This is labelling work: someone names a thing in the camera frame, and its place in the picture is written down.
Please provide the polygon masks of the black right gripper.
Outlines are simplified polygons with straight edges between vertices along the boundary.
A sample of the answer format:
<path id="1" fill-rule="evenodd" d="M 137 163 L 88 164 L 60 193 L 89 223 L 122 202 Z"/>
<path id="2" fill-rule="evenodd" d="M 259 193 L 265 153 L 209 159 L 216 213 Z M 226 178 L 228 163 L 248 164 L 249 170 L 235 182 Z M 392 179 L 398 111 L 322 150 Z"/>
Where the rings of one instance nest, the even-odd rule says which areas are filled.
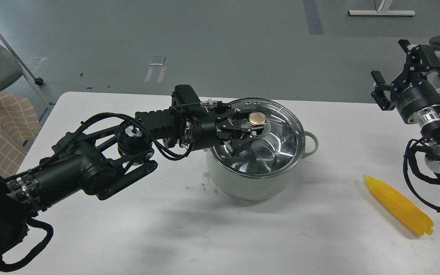
<path id="1" fill-rule="evenodd" d="M 426 80 L 426 75 L 440 70 L 440 61 L 430 45 L 411 46 L 405 39 L 398 40 L 398 45 L 406 54 L 402 73 L 388 85 L 380 71 L 370 72 L 374 80 L 372 98 L 382 111 L 395 108 L 406 124 L 415 124 L 415 112 L 432 107 L 440 112 L 440 95 Z M 385 92 L 390 92 L 390 99 Z"/>

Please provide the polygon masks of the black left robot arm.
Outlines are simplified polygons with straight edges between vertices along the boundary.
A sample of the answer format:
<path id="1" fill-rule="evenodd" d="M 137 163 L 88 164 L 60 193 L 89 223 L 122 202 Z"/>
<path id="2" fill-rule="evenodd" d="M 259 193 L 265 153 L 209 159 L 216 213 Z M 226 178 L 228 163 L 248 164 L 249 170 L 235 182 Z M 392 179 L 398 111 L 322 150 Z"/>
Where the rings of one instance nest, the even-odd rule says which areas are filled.
<path id="1" fill-rule="evenodd" d="M 190 85 L 177 85 L 171 97 L 165 110 L 93 115 L 36 167 L 0 176 L 0 271 L 23 268 L 48 245 L 53 228 L 36 220 L 40 211 L 79 190 L 110 198 L 157 169 L 154 151 L 179 161 L 192 151 L 226 145 L 238 155 L 269 132 L 261 113 L 200 101 Z"/>

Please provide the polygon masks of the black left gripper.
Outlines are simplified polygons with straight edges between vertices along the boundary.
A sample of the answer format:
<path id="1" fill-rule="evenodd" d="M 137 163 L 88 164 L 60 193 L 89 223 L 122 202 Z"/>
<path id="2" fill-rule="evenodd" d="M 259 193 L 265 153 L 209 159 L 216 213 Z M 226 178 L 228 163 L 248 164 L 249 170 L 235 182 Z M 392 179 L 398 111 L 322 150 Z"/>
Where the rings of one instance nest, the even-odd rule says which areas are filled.
<path id="1" fill-rule="evenodd" d="M 193 127 L 192 151 L 198 151 L 227 142 L 229 155 L 239 155 L 250 148 L 267 125 L 264 114 L 241 111 L 238 108 L 215 108 L 198 116 Z"/>

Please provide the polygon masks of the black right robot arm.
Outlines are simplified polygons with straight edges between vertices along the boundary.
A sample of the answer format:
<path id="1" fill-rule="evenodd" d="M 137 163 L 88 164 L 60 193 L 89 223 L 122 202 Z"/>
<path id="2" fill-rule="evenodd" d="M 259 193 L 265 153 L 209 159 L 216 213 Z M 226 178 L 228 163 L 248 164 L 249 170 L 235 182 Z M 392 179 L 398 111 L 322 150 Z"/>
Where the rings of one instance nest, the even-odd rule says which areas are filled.
<path id="1" fill-rule="evenodd" d="M 418 179 L 440 186 L 440 50 L 404 39 L 398 44 L 406 54 L 402 72 L 387 84 L 379 71 L 372 71 L 371 96 L 382 111 L 396 109 L 406 124 L 421 128 L 421 138 L 408 142 L 403 162 L 405 182 L 416 194 L 408 170 Z M 440 212 L 440 207 L 419 200 Z"/>

